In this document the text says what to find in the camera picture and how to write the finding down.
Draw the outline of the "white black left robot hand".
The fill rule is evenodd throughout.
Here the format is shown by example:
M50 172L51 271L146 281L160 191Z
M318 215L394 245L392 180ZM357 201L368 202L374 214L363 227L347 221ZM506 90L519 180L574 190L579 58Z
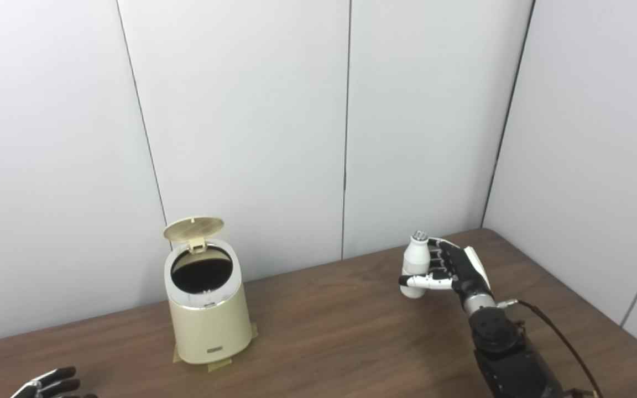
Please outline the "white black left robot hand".
M11 397L98 397L94 393L78 395L81 381L76 367L56 368L24 383Z

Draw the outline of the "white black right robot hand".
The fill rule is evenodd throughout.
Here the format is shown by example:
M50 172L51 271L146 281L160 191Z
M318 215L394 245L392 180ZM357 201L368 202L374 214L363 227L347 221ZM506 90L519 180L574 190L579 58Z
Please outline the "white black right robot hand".
M483 264L472 247L462 248L421 231L410 237L398 284L400 291L413 299L428 290L453 291L463 305L471 297L494 296Z

